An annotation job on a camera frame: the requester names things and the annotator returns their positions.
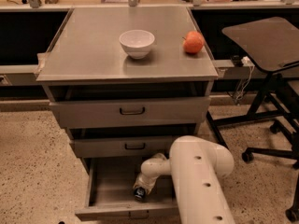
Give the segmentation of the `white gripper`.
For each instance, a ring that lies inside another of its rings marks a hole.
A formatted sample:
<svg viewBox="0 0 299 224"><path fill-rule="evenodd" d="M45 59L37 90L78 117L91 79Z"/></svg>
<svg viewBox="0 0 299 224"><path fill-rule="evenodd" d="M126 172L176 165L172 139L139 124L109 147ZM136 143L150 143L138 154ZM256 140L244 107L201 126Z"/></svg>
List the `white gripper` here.
<svg viewBox="0 0 299 224"><path fill-rule="evenodd" d="M154 188L156 183L156 179L153 177L148 177L142 173L140 173L136 181L133 185L133 189L142 188L147 194L150 194L152 189Z"/></svg>

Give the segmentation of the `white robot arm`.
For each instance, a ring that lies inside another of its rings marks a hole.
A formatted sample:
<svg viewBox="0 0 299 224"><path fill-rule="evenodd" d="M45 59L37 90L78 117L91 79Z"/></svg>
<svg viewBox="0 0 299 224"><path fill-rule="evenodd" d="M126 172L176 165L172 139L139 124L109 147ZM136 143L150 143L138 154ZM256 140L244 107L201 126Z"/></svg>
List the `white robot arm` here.
<svg viewBox="0 0 299 224"><path fill-rule="evenodd" d="M181 224L235 224L220 180L235 167L228 148L195 136L181 136L169 155L157 153L141 164L134 184L139 201L162 175L172 178Z"/></svg>

